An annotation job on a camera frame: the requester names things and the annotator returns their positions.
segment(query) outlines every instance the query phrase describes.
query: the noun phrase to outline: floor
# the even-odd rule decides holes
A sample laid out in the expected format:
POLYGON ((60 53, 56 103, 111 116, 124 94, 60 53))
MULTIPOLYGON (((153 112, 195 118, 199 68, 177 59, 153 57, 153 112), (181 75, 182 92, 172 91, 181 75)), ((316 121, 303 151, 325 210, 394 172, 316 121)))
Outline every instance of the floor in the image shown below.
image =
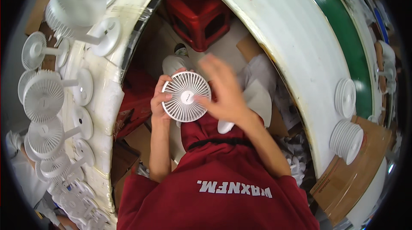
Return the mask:
MULTIPOLYGON (((174 48, 178 43, 184 43, 188 49, 189 58, 193 61, 194 65, 197 65, 199 59, 205 54, 213 53, 217 57, 229 63, 239 73, 242 68, 246 66, 246 61, 242 54, 236 48, 236 44, 249 33, 248 29, 243 23, 235 18, 231 21, 230 30, 227 34, 221 37, 218 41, 213 43, 205 52, 194 51, 187 43, 173 31, 172 27, 163 20, 163 25, 159 32, 155 34, 151 42, 147 45, 145 51, 143 51, 142 57, 150 58, 145 59, 145 70, 155 79, 162 75, 162 61, 163 59, 174 53, 174 48)), ((209 80, 200 68, 197 70, 203 75, 206 80, 209 80)), ((170 150, 171 158, 179 163, 185 151, 182 146, 182 139, 180 136, 180 128, 173 122, 170 128, 170 150)))

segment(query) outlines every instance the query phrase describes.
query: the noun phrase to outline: worker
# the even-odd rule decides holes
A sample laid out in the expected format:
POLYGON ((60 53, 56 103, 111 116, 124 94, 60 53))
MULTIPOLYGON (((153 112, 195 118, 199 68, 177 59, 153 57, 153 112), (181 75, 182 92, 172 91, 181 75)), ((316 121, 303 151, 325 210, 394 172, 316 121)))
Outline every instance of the worker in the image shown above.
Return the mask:
POLYGON ((49 218, 50 222, 59 229, 78 230, 76 224, 68 217, 56 215, 49 208, 44 195, 50 183, 40 181, 35 172, 35 162, 32 161, 25 149, 24 138, 18 133, 9 131, 6 135, 6 147, 13 171, 16 175, 20 188, 28 202, 35 211, 49 218))
MULTIPOLYGON (((175 73, 195 69, 176 52, 175 73)), ((213 55, 199 62, 217 102, 195 99, 207 109, 197 121, 181 124, 186 154, 171 172, 171 118, 162 102, 170 75, 160 76, 151 101, 150 178, 131 174, 124 183, 117 229, 319 229, 306 193, 291 177, 286 158, 242 95, 233 69, 213 55), (218 120, 234 122, 226 134, 218 120)))

